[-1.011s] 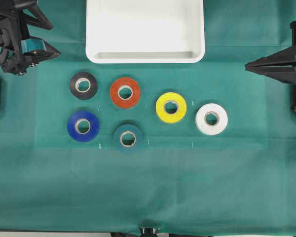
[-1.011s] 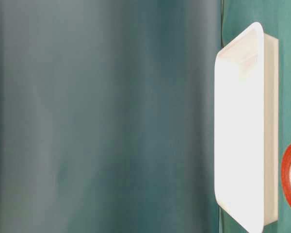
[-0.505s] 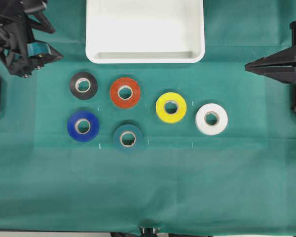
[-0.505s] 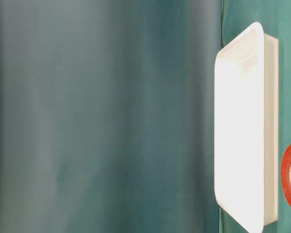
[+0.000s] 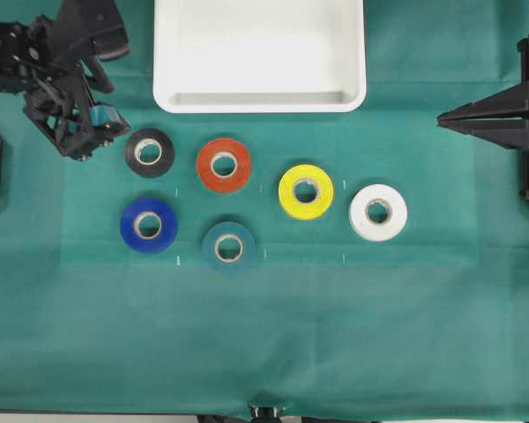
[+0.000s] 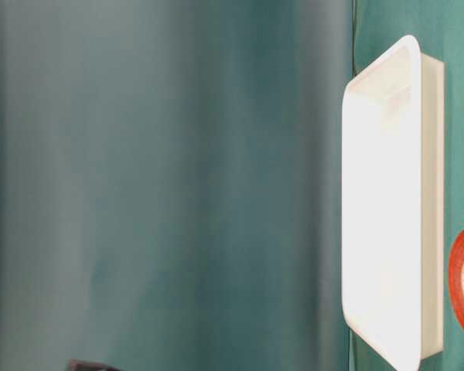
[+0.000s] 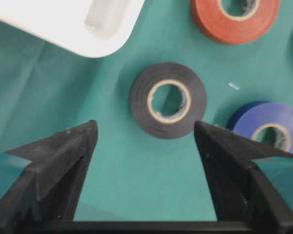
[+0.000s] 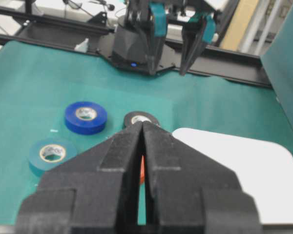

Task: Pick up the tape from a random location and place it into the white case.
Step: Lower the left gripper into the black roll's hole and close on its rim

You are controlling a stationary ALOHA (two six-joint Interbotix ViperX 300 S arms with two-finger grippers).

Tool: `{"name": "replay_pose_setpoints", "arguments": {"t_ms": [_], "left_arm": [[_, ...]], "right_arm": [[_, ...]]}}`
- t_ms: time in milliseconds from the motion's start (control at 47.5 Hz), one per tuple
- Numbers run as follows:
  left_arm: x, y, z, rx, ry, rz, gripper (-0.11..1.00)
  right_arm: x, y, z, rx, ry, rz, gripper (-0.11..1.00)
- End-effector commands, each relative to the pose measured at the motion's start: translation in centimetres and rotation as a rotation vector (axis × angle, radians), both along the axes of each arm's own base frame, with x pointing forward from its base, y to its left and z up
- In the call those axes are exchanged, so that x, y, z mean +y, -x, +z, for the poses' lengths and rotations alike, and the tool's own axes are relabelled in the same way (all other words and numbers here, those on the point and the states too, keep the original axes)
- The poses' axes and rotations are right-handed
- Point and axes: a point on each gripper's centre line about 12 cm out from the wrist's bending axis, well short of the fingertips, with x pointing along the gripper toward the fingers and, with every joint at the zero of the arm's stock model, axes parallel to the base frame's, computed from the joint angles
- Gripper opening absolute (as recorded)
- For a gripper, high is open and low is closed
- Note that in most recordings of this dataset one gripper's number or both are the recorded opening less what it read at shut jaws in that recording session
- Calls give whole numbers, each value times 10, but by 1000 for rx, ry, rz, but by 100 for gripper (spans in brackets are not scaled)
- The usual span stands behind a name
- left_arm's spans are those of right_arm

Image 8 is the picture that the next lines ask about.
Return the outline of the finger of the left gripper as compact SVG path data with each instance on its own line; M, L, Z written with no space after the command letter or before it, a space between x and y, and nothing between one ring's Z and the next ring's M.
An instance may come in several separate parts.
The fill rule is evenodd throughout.
M161 2L140 0L137 3L136 29L145 46L148 72L154 75L162 56L167 35L165 6Z
M207 12L195 12L182 29L182 55L179 74L185 75L207 45L211 44L216 23Z

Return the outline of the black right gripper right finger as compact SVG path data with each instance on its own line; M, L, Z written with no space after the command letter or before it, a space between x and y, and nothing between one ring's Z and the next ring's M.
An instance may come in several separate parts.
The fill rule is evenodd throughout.
M236 173L143 123L146 222L160 234L260 234L254 199Z

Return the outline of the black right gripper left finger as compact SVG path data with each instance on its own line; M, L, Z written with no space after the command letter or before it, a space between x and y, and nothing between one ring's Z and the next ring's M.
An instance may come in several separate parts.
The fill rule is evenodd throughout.
M115 234L138 221L142 123L43 174L18 234Z

